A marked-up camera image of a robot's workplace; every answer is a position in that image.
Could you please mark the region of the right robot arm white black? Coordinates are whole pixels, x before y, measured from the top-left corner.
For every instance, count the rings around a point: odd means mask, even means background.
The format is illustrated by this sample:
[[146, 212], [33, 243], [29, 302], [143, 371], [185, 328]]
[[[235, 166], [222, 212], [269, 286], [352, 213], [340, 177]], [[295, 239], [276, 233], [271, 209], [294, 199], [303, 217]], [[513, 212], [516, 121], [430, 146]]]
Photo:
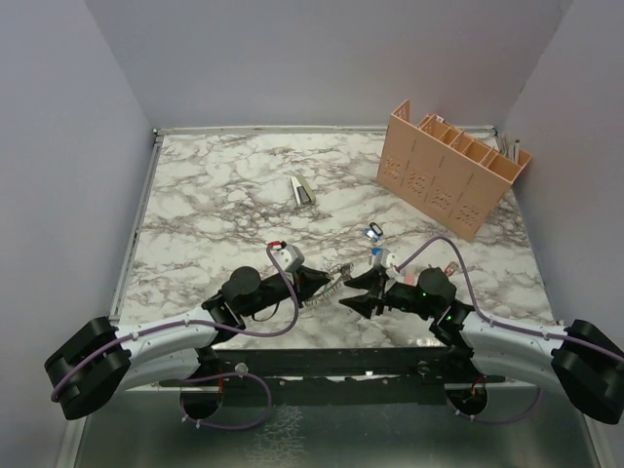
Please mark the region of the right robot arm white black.
[[359, 294], [340, 304], [369, 319], [385, 309], [411, 313], [455, 352], [449, 373], [510, 377], [563, 393], [585, 415], [616, 424], [623, 415], [623, 352], [594, 324], [561, 327], [516, 325], [459, 301], [441, 268], [423, 270], [415, 284], [393, 282], [379, 268], [347, 281]]

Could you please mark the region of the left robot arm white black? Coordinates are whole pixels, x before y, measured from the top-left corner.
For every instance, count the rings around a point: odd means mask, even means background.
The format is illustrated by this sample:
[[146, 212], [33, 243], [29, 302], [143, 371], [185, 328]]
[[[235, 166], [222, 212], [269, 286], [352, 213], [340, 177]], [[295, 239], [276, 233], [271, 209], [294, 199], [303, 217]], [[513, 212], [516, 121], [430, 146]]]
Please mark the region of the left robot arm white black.
[[205, 351], [244, 333], [245, 318], [287, 299], [300, 306], [330, 280], [329, 273], [306, 266], [268, 278], [243, 266], [189, 312], [134, 326], [96, 317], [45, 361], [51, 399], [75, 420], [141, 385], [186, 378], [205, 384], [215, 373], [215, 360]]

